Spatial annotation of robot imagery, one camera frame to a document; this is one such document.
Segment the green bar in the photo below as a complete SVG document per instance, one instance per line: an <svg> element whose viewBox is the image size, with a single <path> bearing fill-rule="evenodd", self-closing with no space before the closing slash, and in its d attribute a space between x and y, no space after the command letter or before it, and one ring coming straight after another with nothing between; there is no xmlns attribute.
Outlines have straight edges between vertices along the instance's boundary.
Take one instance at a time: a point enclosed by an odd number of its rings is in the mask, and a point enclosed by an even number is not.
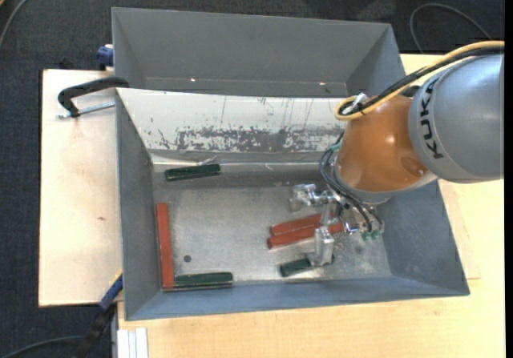
<svg viewBox="0 0 513 358"><path fill-rule="evenodd" d="M219 164L205 164L203 166L179 167L177 169L166 170L166 180L168 182L176 180L199 179L210 177L221 173Z"/></svg>
<svg viewBox="0 0 513 358"><path fill-rule="evenodd" d="M290 263L282 264L280 266L280 272L282 276L289 277L309 270L310 268L312 268L312 264L310 264L308 259L297 259Z"/></svg>
<svg viewBox="0 0 513 358"><path fill-rule="evenodd" d="M231 272L209 272L176 276L173 289L227 287L232 284Z"/></svg>

